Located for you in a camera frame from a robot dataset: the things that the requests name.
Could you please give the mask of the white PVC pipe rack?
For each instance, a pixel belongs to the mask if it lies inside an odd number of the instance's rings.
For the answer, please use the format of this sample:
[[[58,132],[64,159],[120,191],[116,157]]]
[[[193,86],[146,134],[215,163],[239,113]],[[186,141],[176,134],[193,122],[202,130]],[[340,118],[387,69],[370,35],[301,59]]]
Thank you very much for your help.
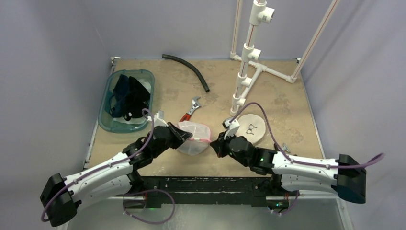
[[[305,62],[309,58],[312,50],[314,49],[317,41],[319,40],[323,30],[327,26],[339,3],[339,0],[333,0],[331,2],[305,52],[299,59],[298,65],[296,66],[293,74],[286,75],[258,62],[258,59],[261,55],[261,50],[256,49],[254,46],[258,28],[262,23],[270,23],[275,13],[275,9],[268,7],[265,0],[254,0],[252,2],[246,41],[242,46],[241,55],[237,54],[237,36],[239,32],[241,12],[243,8],[243,1],[237,1],[230,58],[232,60],[239,61],[240,68],[237,73],[236,88],[231,100],[231,115],[236,115],[238,110],[245,104],[246,97],[249,91],[253,88],[254,83],[262,72],[274,75],[289,83],[296,82],[300,71],[304,67]]]

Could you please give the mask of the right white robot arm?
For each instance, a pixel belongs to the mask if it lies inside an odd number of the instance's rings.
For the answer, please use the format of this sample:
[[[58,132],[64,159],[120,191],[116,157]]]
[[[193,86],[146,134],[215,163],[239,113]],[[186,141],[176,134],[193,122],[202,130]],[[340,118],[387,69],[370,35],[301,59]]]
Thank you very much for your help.
[[[341,154],[338,159],[285,157],[281,151],[255,147],[236,136],[219,137],[210,146],[219,158],[229,156],[256,174],[279,175],[269,181],[275,195],[313,190],[337,194],[355,204],[366,202],[366,169],[349,155]]]

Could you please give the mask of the white cloth garment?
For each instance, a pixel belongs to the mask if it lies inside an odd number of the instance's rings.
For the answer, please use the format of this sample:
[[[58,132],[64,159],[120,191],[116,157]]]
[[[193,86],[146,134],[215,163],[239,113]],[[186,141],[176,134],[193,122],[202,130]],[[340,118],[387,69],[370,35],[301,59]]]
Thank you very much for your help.
[[[139,80],[142,86],[144,86],[148,92],[151,92],[151,84],[145,80],[145,79],[140,79]],[[119,118],[113,118],[113,121],[127,124],[127,125],[140,125],[145,121],[145,118],[131,118],[129,121],[125,120],[124,117],[119,117]]]

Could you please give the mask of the black bra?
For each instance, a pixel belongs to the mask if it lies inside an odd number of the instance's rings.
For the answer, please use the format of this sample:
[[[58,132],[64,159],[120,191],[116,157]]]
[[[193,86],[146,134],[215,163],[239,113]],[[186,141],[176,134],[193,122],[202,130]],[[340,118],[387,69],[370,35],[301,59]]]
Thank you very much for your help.
[[[130,76],[130,89],[131,93],[128,97],[130,113],[124,116],[125,120],[129,121],[131,118],[143,117],[143,109],[148,109],[148,101],[150,93],[142,84],[134,77]]]

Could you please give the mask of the red handled adjustable wrench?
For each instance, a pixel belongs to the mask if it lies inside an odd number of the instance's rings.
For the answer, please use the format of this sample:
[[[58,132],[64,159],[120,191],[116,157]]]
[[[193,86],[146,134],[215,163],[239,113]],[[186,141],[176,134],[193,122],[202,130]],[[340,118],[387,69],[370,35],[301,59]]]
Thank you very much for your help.
[[[201,98],[200,96],[195,96],[192,98],[192,104],[191,104],[189,111],[187,113],[185,113],[185,115],[179,120],[179,122],[190,120],[194,111],[202,106],[201,103],[199,102],[200,98]]]

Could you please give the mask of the teal plastic bin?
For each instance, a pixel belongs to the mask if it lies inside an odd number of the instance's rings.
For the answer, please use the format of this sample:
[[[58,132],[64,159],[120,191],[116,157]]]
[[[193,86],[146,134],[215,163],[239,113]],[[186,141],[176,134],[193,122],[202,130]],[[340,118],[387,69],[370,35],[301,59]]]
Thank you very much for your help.
[[[145,69],[119,70],[107,80],[98,122],[112,133],[133,133],[147,126],[142,110],[152,110],[155,77]]]

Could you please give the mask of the black handled pliers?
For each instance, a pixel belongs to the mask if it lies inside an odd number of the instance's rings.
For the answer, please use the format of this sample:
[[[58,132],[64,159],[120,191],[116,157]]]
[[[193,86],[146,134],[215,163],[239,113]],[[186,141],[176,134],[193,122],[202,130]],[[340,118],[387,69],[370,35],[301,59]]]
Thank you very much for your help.
[[[283,143],[283,144],[282,144],[282,150],[283,150],[284,152],[287,152],[287,153],[290,153],[290,152],[291,152],[286,143]]]

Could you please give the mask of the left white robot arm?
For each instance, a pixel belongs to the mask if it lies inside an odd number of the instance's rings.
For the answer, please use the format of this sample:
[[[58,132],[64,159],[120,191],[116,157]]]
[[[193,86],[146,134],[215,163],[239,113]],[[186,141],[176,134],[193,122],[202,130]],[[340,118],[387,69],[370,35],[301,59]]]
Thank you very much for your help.
[[[149,165],[167,149],[176,149],[193,134],[168,123],[156,126],[144,137],[138,138],[109,160],[76,174],[63,177],[60,173],[50,176],[40,195],[44,207],[42,222],[60,226],[75,217],[86,197],[103,184],[116,186],[114,180],[123,176],[127,181],[124,190],[131,196],[142,192],[143,183],[129,178],[138,169]]]

